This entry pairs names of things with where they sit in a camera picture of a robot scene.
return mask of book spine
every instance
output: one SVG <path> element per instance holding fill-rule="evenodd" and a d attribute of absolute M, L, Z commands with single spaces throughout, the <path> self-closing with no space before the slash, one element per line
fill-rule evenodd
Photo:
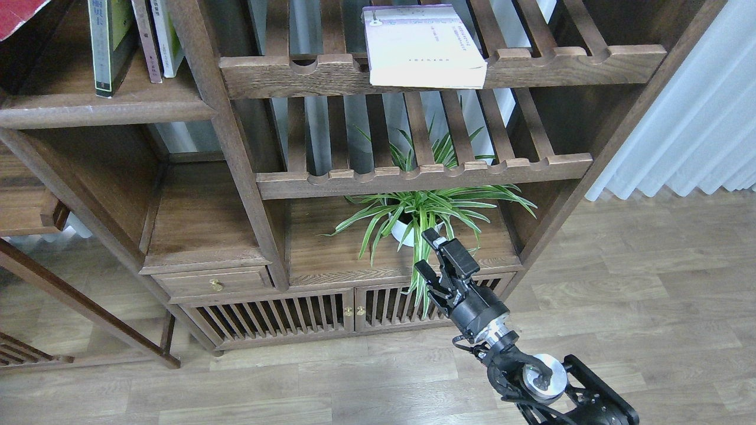
<path fill-rule="evenodd" d="M 176 75 L 176 72 L 173 69 L 168 11 L 161 0 L 150 0 L 150 3 L 152 4 L 152 16 L 155 19 L 155 33 L 160 46 L 160 57 L 163 59 L 163 75 L 166 78 L 172 78 Z"/>
<path fill-rule="evenodd" d="M 158 58 L 155 32 L 152 30 L 150 21 L 150 12 L 147 9 L 145 0 L 132 0 L 134 8 L 134 18 L 137 21 L 139 29 L 139 39 L 141 40 L 142 50 L 144 50 L 144 59 L 147 62 L 147 72 L 150 74 L 150 81 L 155 83 L 163 82 L 160 75 L 160 59 Z"/>
<path fill-rule="evenodd" d="M 88 0 L 89 30 L 92 43 L 92 69 L 94 93 L 104 98 L 113 97 L 110 52 L 110 0 Z"/>

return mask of brass knob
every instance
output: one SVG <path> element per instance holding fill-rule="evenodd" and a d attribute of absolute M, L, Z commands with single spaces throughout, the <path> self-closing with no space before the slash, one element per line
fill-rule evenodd
<path fill-rule="evenodd" d="M 210 287 L 215 292 L 221 292 L 223 290 L 223 284 L 218 279 L 210 279 Z"/>

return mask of wooden floor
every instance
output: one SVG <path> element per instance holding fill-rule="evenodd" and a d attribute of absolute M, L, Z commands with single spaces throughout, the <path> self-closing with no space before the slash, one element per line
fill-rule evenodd
<path fill-rule="evenodd" d="M 132 323 L 160 316 L 94 241 L 70 243 L 84 254 L 31 250 Z M 753 192 L 583 202 L 507 301 L 510 326 L 523 351 L 576 354 L 644 425 L 756 423 L 754 258 Z M 86 326 L 46 333 L 62 308 L 2 278 L 0 328 L 59 351 L 104 344 Z M 524 423 L 483 367 L 451 346 L 451 327 L 221 358 L 179 333 L 177 371 L 135 363 L 0 374 L 0 423 Z"/>

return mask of slatted cabinet door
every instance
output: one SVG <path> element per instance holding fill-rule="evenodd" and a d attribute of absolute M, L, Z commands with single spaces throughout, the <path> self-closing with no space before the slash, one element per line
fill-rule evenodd
<path fill-rule="evenodd" d="M 507 286 L 513 273 L 476 281 L 496 294 Z M 432 303 L 428 312 L 416 306 L 416 293 L 407 294 L 408 284 L 376 285 L 355 288 L 355 330 L 360 333 L 389 332 L 399 328 L 433 327 L 449 324 Z"/>
<path fill-rule="evenodd" d="M 217 350 L 348 336 L 355 330 L 354 290 L 285 293 L 182 308 Z"/>

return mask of spider plant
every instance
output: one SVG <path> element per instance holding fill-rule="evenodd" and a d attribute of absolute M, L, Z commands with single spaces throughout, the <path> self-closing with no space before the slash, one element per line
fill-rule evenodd
<path fill-rule="evenodd" d="M 433 129 L 434 121 L 434 119 L 431 120 L 428 130 L 429 135 Z M 369 135 L 359 127 L 356 128 L 363 137 L 368 141 L 370 140 Z M 470 141 L 473 140 L 482 129 L 482 127 L 478 128 L 471 133 L 469 135 Z M 410 171 L 414 167 L 414 143 L 405 130 L 397 130 L 407 141 L 409 151 L 405 154 L 394 144 L 390 144 L 392 159 L 394 165 L 401 170 Z M 444 166 L 448 168 L 458 166 L 457 156 L 454 153 L 454 146 L 451 141 L 450 132 L 446 132 L 442 137 L 436 139 L 432 143 L 432 151 L 436 163 L 444 164 Z M 493 156 L 476 156 L 477 160 L 488 158 L 493 158 Z M 454 238 L 454 223 L 452 218 L 459 220 L 462 224 L 471 228 L 476 236 L 476 240 L 479 242 L 481 230 L 476 224 L 476 220 L 481 220 L 483 222 L 490 221 L 488 220 L 488 217 L 480 212 L 474 211 L 473 209 L 497 207 L 494 203 L 481 202 L 481 200 L 506 200 L 516 202 L 522 205 L 535 217 L 533 208 L 536 208 L 536 206 L 529 200 L 519 196 L 516 192 L 519 192 L 519 189 L 515 185 L 485 185 L 476 188 L 391 192 L 347 197 L 352 203 L 367 205 L 348 219 L 339 223 L 334 232 L 327 236 L 334 236 L 356 222 L 369 219 L 367 229 L 365 230 L 362 239 L 358 258 L 361 259 L 367 251 L 368 246 L 370 246 L 370 265 L 372 265 L 380 240 L 391 234 L 392 228 L 397 221 L 400 219 L 404 221 L 404 219 L 406 219 L 408 221 L 405 223 L 407 224 L 407 229 L 401 237 L 397 250 L 401 248 L 401 243 L 407 240 L 408 237 L 412 237 L 414 239 L 412 263 L 414 264 L 421 259 L 427 260 L 430 256 L 430 247 L 423 241 L 421 233 L 427 228 L 431 228 L 438 223 L 443 223 L 446 238 L 452 239 Z M 473 254 L 475 250 L 477 250 L 477 247 L 471 250 Z M 418 290 L 418 295 L 415 297 L 415 305 L 418 306 L 422 302 L 423 313 L 426 314 L 428 312 L 430 298 L 424 290 L 424 287 L 425 283 L 423 282 L 423 278 L 413 268 L 412 278 L 407 293 L 411 294 L 413 291 Z"/>

